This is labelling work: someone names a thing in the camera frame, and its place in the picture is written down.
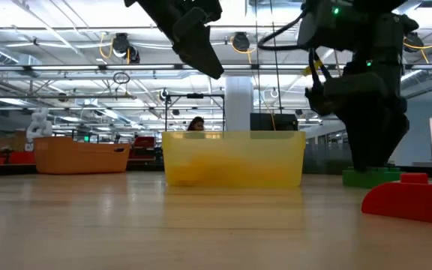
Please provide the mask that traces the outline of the yellow translucent plastic bin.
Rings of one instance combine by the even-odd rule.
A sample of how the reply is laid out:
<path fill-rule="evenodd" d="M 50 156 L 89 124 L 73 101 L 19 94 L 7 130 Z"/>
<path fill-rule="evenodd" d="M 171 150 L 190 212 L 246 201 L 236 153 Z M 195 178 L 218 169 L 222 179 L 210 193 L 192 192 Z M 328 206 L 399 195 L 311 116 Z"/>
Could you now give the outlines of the yellow translucent plastic bin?
<path fill-rule="evenodd" d="M 181 131 L 162 134 L 172 187 L 294 189 L 302 180 L 301 131 Z"/>

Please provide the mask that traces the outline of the black display panel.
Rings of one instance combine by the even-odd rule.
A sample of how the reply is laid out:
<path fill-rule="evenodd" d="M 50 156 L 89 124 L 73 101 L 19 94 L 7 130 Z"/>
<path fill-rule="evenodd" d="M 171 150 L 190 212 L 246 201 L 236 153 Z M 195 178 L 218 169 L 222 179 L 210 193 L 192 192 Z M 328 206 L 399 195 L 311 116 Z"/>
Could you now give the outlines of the black display panel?
<path fill-rule="evenodd" d="M 293 114 L 271 114 L 253 112 L 250 114 L 252 131 L 297 131 L 298 119 Z"/>

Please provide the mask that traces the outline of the orange plastic bin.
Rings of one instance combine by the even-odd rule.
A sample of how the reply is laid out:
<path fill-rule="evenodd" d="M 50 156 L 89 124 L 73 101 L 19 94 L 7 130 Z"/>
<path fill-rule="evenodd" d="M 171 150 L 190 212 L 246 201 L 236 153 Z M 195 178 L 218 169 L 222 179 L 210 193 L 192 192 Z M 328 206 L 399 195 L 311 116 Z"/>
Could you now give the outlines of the orange plastic bin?
<path fill-rule="evenodd" d="M 123 173 L 130 145 L 75 142 L 66 136 L 34 139 L 34 159 L 39 173 L 53 175 Z"/>

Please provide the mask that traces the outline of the green toy brick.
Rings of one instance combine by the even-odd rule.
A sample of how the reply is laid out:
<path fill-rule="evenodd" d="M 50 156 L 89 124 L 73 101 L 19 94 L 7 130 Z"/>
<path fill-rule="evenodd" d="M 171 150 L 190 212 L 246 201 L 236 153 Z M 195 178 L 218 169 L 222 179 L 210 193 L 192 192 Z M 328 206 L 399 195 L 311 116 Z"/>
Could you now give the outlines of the green toy brick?
<path fill-rule="evenodd" d="M 402 171 L 397 167 L 371 168 L 365 172 L 355 171 L 352 167 L 342 172 L 343 185 L 353 188 L 374 188 L 387 182 L 400 180 Z"/>

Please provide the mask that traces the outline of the grey translucent plastic bin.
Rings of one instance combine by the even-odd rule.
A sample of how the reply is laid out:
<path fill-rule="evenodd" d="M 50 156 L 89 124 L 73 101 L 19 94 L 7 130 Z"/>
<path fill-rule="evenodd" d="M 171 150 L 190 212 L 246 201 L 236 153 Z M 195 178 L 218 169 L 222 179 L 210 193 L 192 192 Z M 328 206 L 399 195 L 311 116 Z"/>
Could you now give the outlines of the grey translucent plastic bin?
<path fill-rule="evenodd" d="M 343 144 L 307 144 L 302 172 L 305 174 L 341 175 L 353 165 L 350 146 Z"/>

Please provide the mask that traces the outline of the black metal gantry frame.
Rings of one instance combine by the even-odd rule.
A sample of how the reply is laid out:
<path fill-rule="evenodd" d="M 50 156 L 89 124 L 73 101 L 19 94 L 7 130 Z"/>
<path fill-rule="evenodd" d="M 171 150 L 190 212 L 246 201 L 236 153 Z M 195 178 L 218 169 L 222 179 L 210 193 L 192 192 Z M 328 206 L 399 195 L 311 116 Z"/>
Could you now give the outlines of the black metal gantry frame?
<path fill-rule="evenodd" d="M 203 98 L 209 98 L 211 101 L 213 101 L 214 104 L 216 104 L 221 110 L 222 110 L 222 131 L 225 131 L 226 126 L 226 95 L 225 94 L 203 94 L 203 93 L 188 93 L 188 94 L 169 94 L 166 93 L 164 96 L 164 130 L 168 130 L 168 112 L 171 109 L 173 105 L 175 105 L 181 98 L 187 98 L 187 99 L 203 99 Z M 220 98 L 222 100 L 222 104 L 219 104 L 216 102 L 215 98 Z"/>

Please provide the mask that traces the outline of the brown cardboard box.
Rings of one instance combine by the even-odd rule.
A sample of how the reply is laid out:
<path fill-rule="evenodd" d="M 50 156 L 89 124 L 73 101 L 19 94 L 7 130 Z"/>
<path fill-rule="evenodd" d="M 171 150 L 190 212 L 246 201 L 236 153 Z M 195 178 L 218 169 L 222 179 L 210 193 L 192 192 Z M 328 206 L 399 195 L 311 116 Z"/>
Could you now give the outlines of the brown cardboard box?
<path fill-rule="evenodd" d="M 26 132 L 24 130 L 0 130 L 0 149 L 10 149 L 15 152 L 23 152 L 25 150 L 25 144 Z"/>

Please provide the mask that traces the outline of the yellow tape tag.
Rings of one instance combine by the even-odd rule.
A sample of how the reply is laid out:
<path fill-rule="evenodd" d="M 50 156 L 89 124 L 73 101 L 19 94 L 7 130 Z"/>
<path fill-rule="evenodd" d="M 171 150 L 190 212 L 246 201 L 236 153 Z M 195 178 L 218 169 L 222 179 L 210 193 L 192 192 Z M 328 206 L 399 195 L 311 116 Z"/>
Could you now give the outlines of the yellow tape tag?
<path fill-rule="evenodd" d="M 311 70 L 314 70 L 314 71 L 316 71 L 316 72 L 319 72 L 320 71 L 320 69 L 321 69 L 321 67 L 323 66 L 323 63 L 320 61 L 320 60 L 318 60 L 318 61 L 313 61 L 313 63 L 312 64 L 309 64 L 302 72 L 301 72 L 301 75 L 302 76 L 310 76 L 312 73 L 311 73 Z"/>

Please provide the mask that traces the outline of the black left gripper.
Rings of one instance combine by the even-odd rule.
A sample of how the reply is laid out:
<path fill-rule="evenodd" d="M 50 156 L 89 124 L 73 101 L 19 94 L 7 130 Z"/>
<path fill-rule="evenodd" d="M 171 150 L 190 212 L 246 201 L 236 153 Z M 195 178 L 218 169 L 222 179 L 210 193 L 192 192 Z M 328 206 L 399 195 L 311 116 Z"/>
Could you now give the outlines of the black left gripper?
<path fill-rule="evenodd" d="M 180 59 L 201 73 L 219 79 L 224 72 L 210 42 L 207 23 L 221 18 L 219 0 L 124 0 L 124 5 L 138 3 L 157 27 L 173 42 Z"/>

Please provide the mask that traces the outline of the black aluminium table frame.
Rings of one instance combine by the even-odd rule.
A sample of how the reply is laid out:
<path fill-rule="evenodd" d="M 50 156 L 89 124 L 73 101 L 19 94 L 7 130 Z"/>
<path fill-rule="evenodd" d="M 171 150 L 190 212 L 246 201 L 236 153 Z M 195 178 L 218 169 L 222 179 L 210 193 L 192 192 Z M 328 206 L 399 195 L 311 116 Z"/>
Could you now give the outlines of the black aluminium table frame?
<path fill-rule="evenodd" d="M 302 172 L 306 174 L 341 175 L 342 171 L 346 168 L 347 166 L 341 164 L 329 166 L 328 168 L 318 166 L 304 166 Z M 389 166 L 389 168 L 398 168 L 399 170 L 406 173 L 427 173 L 430 177 L 432 177 L 432 164 L 430 166 Z M 127 165 L 127 171 L 163 172 L 164 165 L 162 163 L 129 163 Z M 31 164 L 0 165 L 0 176 L 28 175 L 36 173 L 36 166 Z"/>

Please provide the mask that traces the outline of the person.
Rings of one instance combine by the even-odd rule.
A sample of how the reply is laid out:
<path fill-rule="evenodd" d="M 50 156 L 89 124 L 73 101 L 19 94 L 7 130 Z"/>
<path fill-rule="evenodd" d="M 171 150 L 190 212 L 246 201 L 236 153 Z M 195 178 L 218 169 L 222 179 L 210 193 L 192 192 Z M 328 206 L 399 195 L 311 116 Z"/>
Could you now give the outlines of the person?
<path fill-rule="evenodd" d="M 187 131 L 204 131 L 204 119 L 200 116 L 195 117 L 187 127 Z"/>

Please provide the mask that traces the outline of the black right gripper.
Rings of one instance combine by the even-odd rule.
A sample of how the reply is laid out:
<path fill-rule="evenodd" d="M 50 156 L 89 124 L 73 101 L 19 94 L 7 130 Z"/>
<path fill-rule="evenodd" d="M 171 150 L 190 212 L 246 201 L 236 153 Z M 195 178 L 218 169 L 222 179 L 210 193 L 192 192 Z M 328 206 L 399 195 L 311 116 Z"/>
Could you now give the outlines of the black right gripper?
<path fill-rule="evenodd" d="M 403 67 L 401 61 L 367 60 L 347 63 L 339 77 L 331 76 L 325 65 L 319 72 L 311 70 L 313 85 L 305 89 L 305 97 L 314 112 L 335 114 L 344 123 L 356 171 L 389 165 L 410 129 L 407 101 L 401 97 Z"/>

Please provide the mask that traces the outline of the red storage crate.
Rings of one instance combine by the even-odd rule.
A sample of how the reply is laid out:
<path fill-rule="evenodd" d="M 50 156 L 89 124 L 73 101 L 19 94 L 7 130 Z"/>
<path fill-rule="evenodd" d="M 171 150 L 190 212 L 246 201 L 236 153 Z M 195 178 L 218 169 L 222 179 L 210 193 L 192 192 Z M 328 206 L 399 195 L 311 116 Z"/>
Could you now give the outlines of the red storage crate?
<path fill-rule="evenodd" d="M 14 151 L 8 158 L 9 164 L 35 164 L 35 154 L 33 151 Z"/>

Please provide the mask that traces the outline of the red plastic crate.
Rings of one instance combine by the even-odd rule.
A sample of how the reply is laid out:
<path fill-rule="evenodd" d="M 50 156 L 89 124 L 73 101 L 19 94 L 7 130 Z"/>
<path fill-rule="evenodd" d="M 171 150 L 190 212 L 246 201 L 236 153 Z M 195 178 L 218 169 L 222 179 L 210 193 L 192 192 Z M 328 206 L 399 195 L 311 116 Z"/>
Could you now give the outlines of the red plastic crate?
<path fill-rule="evenodd" d="M 154 161 L 155 138 L 153 136 L 138 136 L 133 142 L 130 159 L 138 161 Z"/>

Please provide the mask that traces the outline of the red toy brick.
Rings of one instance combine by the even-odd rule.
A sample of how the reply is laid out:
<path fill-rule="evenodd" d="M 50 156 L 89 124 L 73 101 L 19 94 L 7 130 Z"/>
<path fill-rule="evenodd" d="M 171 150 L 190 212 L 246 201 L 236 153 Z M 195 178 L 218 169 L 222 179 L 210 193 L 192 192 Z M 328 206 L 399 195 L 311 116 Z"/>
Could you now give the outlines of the red toy brick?
<path fill-rule="evenodd" d="M 428 174 L 405 172 L 399 181 L 374 187 L 364 197 L 361 211 L 432 223 L 432 183 Z"/>

